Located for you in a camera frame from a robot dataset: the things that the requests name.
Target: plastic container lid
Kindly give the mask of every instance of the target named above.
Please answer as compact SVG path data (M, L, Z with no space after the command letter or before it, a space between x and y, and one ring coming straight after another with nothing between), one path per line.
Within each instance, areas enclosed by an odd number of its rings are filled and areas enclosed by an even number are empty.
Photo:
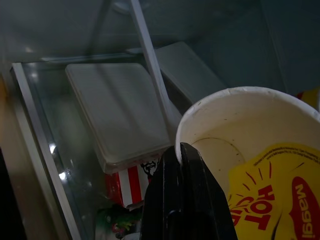
M227 86L184 42L155 50L162 73L194 104Z
M142 65L70 64L66 72L104 172L108 165L128 164L170 146L154 86ZM178 125L181 115L172 107Z

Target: white plastic container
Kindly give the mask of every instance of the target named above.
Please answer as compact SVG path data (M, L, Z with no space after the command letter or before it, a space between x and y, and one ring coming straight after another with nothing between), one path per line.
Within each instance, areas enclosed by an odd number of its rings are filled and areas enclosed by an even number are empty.
M155 50L161 72L192 103L226 85L183 41Z
M151 78L137 63L70 64L69 81L105 173L158 158L171 145ZM171 103L176 125L181 118Z
M180 143L198 149L228 194L229 170L276 143L292 142L320 150L320 114L288 94L263 87L236 87L209 95L182 117Z

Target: red and white striped box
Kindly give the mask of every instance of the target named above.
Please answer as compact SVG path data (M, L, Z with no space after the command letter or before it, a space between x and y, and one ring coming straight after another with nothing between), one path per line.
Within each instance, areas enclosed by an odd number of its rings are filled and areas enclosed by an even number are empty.
M159 159L105 175L107 197L125 208L140 203L146 194Z

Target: paper cup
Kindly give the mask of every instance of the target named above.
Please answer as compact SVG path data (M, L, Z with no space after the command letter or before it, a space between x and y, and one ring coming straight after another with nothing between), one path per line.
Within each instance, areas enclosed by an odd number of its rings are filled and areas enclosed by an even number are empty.
M320 114L299 99L264 87L235 87L196 102L182 117L180 143L200 152L206 165L228 193L228 172L265 148L291 142L320 150Z

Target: yellow label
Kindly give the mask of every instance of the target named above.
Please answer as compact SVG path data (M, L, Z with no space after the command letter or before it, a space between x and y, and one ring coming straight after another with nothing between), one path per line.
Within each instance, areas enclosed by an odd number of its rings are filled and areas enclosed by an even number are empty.
M305 103L309 104L311 107L315 109L319 109L319 91L320 87L303 92L301 100Z
M229 172L228 205L239 240L320 239L320 152L268 147Z

